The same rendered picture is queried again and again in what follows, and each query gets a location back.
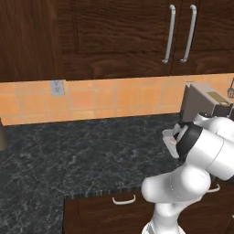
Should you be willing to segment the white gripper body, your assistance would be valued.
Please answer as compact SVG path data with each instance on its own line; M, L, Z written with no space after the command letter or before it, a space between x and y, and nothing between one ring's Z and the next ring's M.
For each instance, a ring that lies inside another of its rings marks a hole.
M173 129L166 129L162 131L163 141L168 151L174 158L178 158L179 155L176 151L176 139L175 135L180 132L179 127L174 127Z

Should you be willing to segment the grey coffee machine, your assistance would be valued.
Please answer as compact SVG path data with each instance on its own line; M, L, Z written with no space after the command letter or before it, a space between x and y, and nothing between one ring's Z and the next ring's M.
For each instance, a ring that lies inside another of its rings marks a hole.
M184 122L194 120L199 112L211 116L229 117L233 104L206 82L187 82L180 109Z

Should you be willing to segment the dark hanging kitchen tool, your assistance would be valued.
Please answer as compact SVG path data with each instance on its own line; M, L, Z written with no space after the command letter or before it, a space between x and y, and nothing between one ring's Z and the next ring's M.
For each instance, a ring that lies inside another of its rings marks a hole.
M234 88L232 87L233 84L234 84L234 78L232 79L232 82L231 82L231 84L230 84L230 87L229 87L228 90L227 90L227 94L228 94L228 97L229 97L230 99L234 99Z

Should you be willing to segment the dark wood drawer front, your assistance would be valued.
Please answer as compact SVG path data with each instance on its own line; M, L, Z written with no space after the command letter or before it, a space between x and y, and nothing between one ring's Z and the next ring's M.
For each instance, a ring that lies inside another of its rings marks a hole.
M234 234L234 185L217 181L211 189L218 186L180 214L178 224L186 234Z
M112 203L112 197L123 201L132 199L133 195L136 201L130 205ZM142 234L154 213L154 204L146 202L140 191L84 197L78 204L82 234Z

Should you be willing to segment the narrow dark wood cupboard door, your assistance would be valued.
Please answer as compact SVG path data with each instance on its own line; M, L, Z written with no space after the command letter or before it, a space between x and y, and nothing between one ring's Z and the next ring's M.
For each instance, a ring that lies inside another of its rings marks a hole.
M192 10L197 20L189 56L184 57ZM172 75L234 73L234 0L182 0Z

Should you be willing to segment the wide dark wood cupboard door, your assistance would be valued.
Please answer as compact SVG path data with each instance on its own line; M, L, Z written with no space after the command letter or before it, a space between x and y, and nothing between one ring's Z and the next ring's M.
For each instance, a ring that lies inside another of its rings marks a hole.
M175 28L164 64L171 10ZM58 0L64 73L69 80L170 74L182 0Z

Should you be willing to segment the grey metal appliance edge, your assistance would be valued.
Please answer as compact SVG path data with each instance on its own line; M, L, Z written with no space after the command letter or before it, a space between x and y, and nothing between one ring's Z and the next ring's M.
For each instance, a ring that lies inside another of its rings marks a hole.
M7 147L7 137L5 132L5 127L2 124L2 120L0 118L0 151L4 151Z

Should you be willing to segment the plain dark wood cupboard panel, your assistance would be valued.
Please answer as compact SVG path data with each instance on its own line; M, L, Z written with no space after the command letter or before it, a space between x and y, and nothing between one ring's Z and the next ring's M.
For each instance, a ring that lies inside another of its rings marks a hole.
M62 76L56 0L0 0L0 82Z

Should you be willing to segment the grey wall power outlet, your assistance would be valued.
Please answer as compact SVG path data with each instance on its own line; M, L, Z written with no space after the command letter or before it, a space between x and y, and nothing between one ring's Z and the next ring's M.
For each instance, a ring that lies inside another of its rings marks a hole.
M51 80L49 84L52 96L63 96L65 94L62 80Z

